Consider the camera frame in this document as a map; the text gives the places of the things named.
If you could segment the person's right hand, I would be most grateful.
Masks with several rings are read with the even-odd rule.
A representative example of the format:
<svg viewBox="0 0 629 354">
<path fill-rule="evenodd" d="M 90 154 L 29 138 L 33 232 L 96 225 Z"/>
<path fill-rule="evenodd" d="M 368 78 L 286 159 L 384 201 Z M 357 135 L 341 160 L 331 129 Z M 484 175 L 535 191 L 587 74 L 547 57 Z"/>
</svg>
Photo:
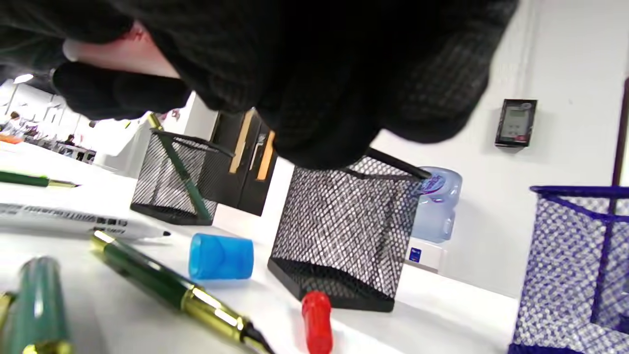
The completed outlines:
<svg viewBox="0 0 629 354">
<path fill-rule="evenodd" d="M 256 109 L 295 166 L 355 163 L 381 130 L 419 144 L 456 136 L 489 85 L 516 0 L 3 0 L 1 77 L 49 76 L 91 120 L 186 105 Z M 68 40 L 113 43 L 135 23 L 176 78 L 73 61 Z"/>
</svg>

